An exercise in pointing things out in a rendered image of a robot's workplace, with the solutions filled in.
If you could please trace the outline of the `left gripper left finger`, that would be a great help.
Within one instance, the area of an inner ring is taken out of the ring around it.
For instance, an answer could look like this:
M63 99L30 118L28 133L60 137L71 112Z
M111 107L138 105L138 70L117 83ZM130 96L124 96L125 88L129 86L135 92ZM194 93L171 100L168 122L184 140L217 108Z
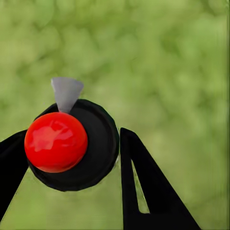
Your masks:
M0 222L29 167L24 149L27 130L0 142Z

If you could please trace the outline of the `pesticide atomizer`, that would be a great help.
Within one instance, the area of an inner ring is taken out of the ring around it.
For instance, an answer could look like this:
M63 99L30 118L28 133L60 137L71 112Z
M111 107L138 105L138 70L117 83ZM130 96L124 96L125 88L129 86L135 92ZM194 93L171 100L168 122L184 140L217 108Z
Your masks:
M57 103L27 130L27 163L36 178L61 192L96 186L119 159L119 130L102 106L78 98L83 82L54 77L51 83Z

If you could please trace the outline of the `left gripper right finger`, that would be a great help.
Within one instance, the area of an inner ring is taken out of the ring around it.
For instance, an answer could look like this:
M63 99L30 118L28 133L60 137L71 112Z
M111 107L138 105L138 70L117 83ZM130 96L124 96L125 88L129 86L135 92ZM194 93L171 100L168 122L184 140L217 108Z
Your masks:
M201 230L138 135L120 128L124 230ZM138 208L133 160L150 211Z

